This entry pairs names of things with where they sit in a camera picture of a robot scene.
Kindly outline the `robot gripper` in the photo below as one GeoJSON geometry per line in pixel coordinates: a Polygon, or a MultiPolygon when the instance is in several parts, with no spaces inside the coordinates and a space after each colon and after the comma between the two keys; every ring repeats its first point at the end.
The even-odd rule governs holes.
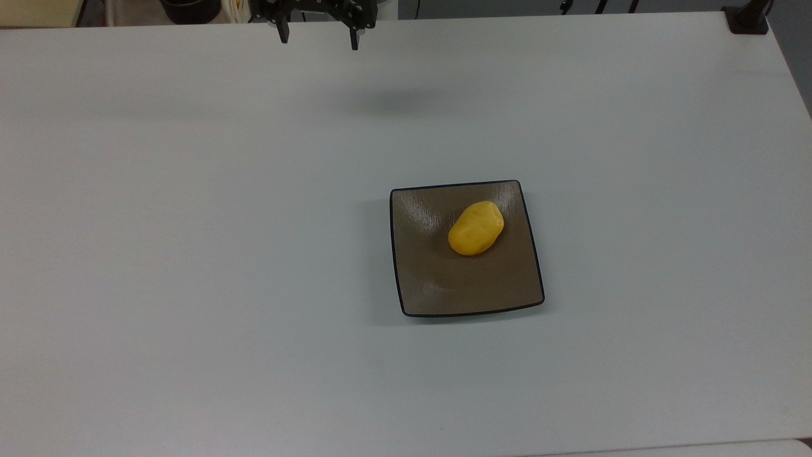
{"type": "Polygon", "coordinates": [[[326,14],[348,27],[353,50],[362,32],[375,28],[378,15],[377,1],[249,1],[249,6],[253,17],[276,28],[282,44],[288,43],[294,12],[326,14]]]}

